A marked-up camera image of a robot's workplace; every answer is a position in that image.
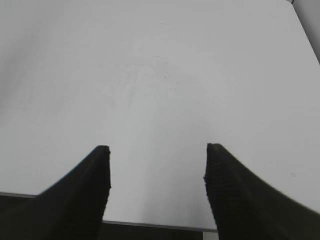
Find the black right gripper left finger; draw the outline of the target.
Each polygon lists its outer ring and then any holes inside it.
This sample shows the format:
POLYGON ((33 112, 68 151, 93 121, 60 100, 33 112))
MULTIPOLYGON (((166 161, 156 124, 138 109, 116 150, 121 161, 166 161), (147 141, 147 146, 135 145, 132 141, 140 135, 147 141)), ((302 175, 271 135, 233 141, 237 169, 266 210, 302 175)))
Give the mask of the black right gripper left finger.
POLYGON ((50 188, 1 214, 0 238, 96 240, 110 189, 110 149, 98 145, 50 188))

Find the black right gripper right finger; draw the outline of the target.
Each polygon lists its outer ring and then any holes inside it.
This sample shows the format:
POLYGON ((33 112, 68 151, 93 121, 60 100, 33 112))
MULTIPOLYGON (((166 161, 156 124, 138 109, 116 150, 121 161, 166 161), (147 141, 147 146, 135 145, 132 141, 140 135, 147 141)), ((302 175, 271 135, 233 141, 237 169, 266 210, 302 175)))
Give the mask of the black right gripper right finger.
POLYGON ((209 143, 206 195, 221 240, 318 240, 320 215, 263 181, 225 147, 209 143))

